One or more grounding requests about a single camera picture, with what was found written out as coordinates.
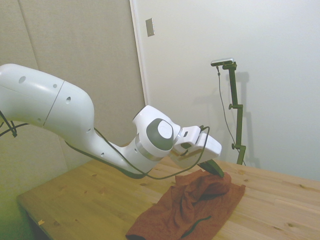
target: table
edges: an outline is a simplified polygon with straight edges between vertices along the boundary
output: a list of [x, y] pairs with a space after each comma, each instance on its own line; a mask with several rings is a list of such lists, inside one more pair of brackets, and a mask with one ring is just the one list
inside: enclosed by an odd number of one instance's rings
[[[214, 240], [320, 239], [320, 182], [216, 162], [246, 190]], [[150, 174], [160, 177], [179, 170], [166, 157]], [[92, 160], [19, 195], [18, 201], [50, 239], [125, 240], [136, 218], [174, 184], [174, 177], [132, 179]]]

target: green tripod stand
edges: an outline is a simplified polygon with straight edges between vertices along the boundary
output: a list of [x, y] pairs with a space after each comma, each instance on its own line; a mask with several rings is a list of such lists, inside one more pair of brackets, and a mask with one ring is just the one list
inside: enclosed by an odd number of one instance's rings
[[236, 74], [235, 74], [235, 71], [237, 69], [237, 63], [234, 61], [229, 64], [224, 64], [222, 66], [222, 69], [229, 70], [231, 98], [232, 98], [232, 104], [229, 105], [229, 110], [230, 109], [237, 109], [235, 144], [232, 143], [231, 147], [232, 147], [232, 149], [237, 149], [239, 151], [239, 155], [238, 155], [238, 159], [236, 161], [236, 164], [242, 165], [244, 162], [246, 146], [241, 144], [242, 119], [243, 119], [244, 106], [242, 104], [238, 104]]

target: light switch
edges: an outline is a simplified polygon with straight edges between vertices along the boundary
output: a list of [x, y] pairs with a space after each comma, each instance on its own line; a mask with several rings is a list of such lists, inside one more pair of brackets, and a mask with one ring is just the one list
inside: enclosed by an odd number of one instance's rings
[[154, 21], [152, 18], [145, 20], [146, 25], [146, 32], [148, 34], [148, 37], [151, 37], [155, 35], [155, 29], [154, 29]]

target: towel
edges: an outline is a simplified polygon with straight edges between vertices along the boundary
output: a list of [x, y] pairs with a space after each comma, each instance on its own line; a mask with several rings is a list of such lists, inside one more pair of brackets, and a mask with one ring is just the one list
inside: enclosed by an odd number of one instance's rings
[[143, 212], [125, 235], [128, 240], [211, 240], [245, 193], [231, 177], [201, 169], [175, 176], [176, 185]]

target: beige wall panel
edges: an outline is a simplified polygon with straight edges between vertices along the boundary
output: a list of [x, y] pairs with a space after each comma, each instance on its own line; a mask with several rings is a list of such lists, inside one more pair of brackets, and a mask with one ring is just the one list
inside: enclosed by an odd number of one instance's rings
[[[145, 104], [129, 1], [28, 0], [21, 9], [39, 70], [90, 95], [95, 127], [108, 140], [131, 141]], [[88, 160], [61, 145], [69, 169]]]
[[[17, 0], [0, 0], [0, 65], [15, 63], [37, 69]], [[0, 133], [6, 130], [4, 125]], [[56, 135], [35, 126], [0, 137], [0, 239], [32, 240], [28, 219], [16, 197], [67, 171]]]

